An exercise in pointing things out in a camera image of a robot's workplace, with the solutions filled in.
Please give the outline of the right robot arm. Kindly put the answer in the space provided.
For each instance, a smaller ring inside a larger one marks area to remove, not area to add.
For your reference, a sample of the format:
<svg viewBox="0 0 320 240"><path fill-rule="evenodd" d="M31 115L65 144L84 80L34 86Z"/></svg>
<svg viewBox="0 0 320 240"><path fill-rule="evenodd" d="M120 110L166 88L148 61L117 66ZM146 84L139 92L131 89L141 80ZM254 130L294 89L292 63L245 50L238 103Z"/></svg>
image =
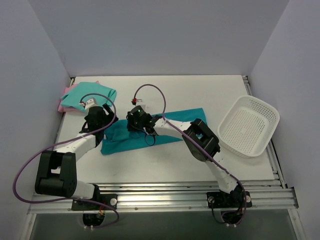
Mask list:
<svg viewBox="0 0 320 240"><path fill-rule="evenodd" d="M152 116L140 105L129 111L126 119L130 132L142 131L153 138L168 136L183 140L191 155L205 163L215 177L219 190L223 192L222 200L225 205L232 207L243 197L244 187L227 170L223 157L214 159L221 152L219 139L203 120L196 118L193 121L177 121L168 119L163 114Z"/></svg>

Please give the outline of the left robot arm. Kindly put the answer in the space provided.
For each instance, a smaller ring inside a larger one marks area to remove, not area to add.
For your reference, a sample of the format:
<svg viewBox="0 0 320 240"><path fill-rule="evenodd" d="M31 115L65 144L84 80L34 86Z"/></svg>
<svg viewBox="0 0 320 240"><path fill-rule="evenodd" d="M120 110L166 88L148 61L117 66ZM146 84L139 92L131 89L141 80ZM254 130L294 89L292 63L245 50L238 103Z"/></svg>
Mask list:
<svg viewBox="0 0 320 240"><path fill-rule="evenodd" d="M118 118L104 104L90 107L84 119L85 123L77 135L79 139L41 153L34 189L39 195L83 199L88 209L95 210L101 203L98 188L77 179L77 160L102 142L105 131L101 128Z"/></svg>

